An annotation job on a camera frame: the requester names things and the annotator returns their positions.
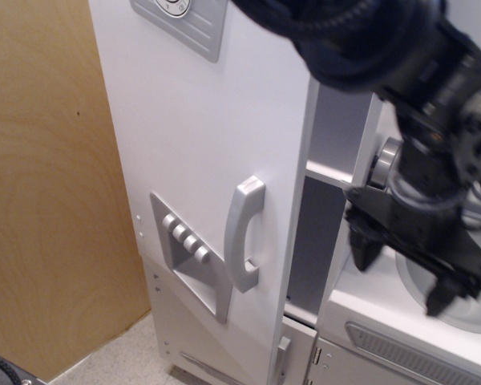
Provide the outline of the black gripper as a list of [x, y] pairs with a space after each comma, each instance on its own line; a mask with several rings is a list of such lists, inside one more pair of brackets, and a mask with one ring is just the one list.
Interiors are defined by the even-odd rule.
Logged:
[[345, 192], [354, 264], [366, 271], [384, 246], [438, 278], [426, 296], [426, 315], [438, 317], [469, 288], [481, 288], [481, 246], [463, 223], [464, 188], [426, 196], [398, 178], [390, 190], [366, 186]]

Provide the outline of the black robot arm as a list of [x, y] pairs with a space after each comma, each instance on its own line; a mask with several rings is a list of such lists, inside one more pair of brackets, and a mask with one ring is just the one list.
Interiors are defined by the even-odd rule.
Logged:
[[447, 19], [444, 1], [239, 1], [292, 42], [310, 74], [394, 105], [402, 146], [387, 191], [347, 191], [354, 263], [389, 246], [431, 272], [426, 312], [481, 293], [481, 247], [463, 219], [481, 186], [481, 49]]

